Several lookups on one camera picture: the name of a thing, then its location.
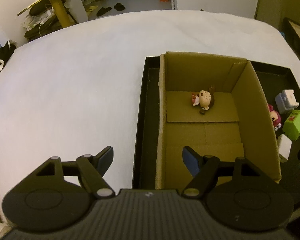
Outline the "brown cardboard box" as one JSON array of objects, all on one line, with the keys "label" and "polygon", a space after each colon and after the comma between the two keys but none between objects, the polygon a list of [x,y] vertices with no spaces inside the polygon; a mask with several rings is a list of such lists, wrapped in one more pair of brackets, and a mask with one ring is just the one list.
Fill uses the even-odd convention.
[{"label": "brown cardboard box", "polygon": [[[210,86],[215,104],[201,115],[191,96]],[[186,52],[160,56],[157,189],[183,190],[192,180],[183,163],[185,146],[221,161],[245,157],[273,181],[281,180],[268,103],[251,61]]]}]

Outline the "pink-haired doll figurine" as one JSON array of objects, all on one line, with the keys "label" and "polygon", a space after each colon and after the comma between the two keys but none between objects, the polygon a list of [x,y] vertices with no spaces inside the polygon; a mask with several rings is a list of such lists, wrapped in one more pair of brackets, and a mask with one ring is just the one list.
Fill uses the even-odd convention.
[{"label": "pink-haired doll figurine", "polygon": [[271,118],[271,122],[273,123],[273,127],[275,131],[281,128],[281,116],[280,114],[274,109],[274,107],[268,104],[269,114]]}]

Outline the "green hexagonal box toy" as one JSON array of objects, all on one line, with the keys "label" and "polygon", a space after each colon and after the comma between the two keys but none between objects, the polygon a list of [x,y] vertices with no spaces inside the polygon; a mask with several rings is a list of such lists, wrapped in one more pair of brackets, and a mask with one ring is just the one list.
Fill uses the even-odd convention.
[{"label": "green hexagonal box toy", "polygon": [[293,110],[283,124],[283,133],[292,141],[300,137],[300,110]]}]

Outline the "lavender white cube toy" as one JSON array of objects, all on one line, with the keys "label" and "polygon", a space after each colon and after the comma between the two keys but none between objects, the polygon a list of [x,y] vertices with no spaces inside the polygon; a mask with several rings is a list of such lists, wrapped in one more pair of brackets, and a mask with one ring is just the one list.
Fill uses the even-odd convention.
[{"label": "lavender white cube toy", "polygon": [[284,89],[276,96],[275,102],[280,114],[289,113],[300,105],[295,98],[293,89]]}]

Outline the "white power adapter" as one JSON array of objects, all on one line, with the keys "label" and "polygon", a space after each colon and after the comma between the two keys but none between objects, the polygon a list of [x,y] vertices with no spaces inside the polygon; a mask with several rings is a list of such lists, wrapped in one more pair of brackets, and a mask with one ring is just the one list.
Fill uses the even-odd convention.
[{"label": "white power adapter", "polygon": [[277,139],[277,146],[280,161],[282,163],[287,162],[290,155],[292,141],[286,135],[281,134]]}]

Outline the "brown-haired doll figurine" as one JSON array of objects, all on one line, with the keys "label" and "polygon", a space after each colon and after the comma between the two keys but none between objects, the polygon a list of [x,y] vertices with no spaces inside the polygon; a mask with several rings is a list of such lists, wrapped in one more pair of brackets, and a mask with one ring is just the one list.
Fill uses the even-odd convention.
[{"label": "brown-haired doll figurine", "polygon": [[200,106],[200,114],[204,115],[215,104],[215,88],[210,86],[208,90],[201,90],[198,94],[192,94],[192,106]]}]

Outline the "black shallow tray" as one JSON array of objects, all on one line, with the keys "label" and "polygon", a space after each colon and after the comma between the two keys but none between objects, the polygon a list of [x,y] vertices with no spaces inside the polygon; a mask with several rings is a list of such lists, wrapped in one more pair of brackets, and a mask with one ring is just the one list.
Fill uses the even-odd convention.
[{"label": "black shallow tray", "polygon": [[[300,88],[289,68],[255,61],[252,65],[269,104],[274,105],[275,96],[284,89],[293,89],[300,103]],[[159,70],[159,57],[145,59],[136,132],[133,189],[155,188],[159,135]],[[299,151],[300,137],[292,143],[288,161],[281,165],[280,185],[292,195],[295,209],[300,208]]]}]

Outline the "black white bag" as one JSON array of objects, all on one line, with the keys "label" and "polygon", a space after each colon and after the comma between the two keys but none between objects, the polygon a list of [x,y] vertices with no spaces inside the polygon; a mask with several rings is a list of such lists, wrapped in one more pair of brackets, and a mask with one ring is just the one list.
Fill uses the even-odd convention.
[{"label": "black white bag", "polygon": [[0,72],[5,68],[16,48],[16,43],[12,40],[7,41],[6,44],[0,48]]}]

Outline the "black slipper left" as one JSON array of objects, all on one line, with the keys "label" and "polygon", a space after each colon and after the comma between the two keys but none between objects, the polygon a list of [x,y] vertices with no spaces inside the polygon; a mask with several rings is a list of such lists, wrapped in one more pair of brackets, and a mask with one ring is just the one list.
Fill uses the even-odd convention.
[{"label": "black slipper left", "polygon": [[105,15],[106,13],[108,13],[109,11],[111,11],[111,7],[102,7],[96,14],[97,17],[101,17],[103,15]]}]

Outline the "black slipper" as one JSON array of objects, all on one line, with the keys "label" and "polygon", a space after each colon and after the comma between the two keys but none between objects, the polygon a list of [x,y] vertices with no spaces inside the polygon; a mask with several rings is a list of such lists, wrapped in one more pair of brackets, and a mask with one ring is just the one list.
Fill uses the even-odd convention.
[{"label": "black slipper", "polygon": [[124,5],[122,5],[121,3],[116,3],[114,5],[114,9],[117,10],[117,11],[123,11],[126,9],[126,7]]},{"label": "black slipper", "polygon": [[101,17],[103,15],[105,15],[106,13],[108,13],[109,11],[111,11],[111,7],[102,7],[96,14],[97,17]]}]

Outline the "black framed box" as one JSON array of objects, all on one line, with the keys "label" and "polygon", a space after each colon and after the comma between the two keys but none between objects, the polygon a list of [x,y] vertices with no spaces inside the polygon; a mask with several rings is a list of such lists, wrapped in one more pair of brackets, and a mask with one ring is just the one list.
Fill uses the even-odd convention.
[{"label": "black framed box", "polygon": [[300,60],[300,24],[289,18],[283,19],[286,41]]}]

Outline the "black slipper right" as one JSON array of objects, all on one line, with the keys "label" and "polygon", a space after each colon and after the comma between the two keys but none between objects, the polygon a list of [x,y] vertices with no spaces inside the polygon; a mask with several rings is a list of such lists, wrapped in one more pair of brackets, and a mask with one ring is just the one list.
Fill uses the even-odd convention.
[{"label": "black slipper right", "polygon": [[121,3],[116,3],[114,5],[114,9],[117,10],[117,11],[123,11],[126,9],[126,7],[124,5],[122,5]]}]

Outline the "round gold side table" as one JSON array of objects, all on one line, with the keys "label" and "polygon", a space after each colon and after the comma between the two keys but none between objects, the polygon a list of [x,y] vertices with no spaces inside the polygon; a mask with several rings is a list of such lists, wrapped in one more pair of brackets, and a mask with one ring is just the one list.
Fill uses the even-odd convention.
[{"label": "round gold side table", "polygon": [[[41,1],[43,1],[43,0],[36,0],[31,5],[29,5],[25,9],[23,9],[21,12],[17,13],[17,16],[22,15],[24,12],[26,12],[27,10],[30,10],[33,6],[37,5]],[[54,9],[55,15],[57,16],[62,28],[70,27],[71,21],[68,17],[68,14],[66,12],[66,9],[63,5],[62,0],[49,0],[49,1],[50,1],[51,6]]]}]

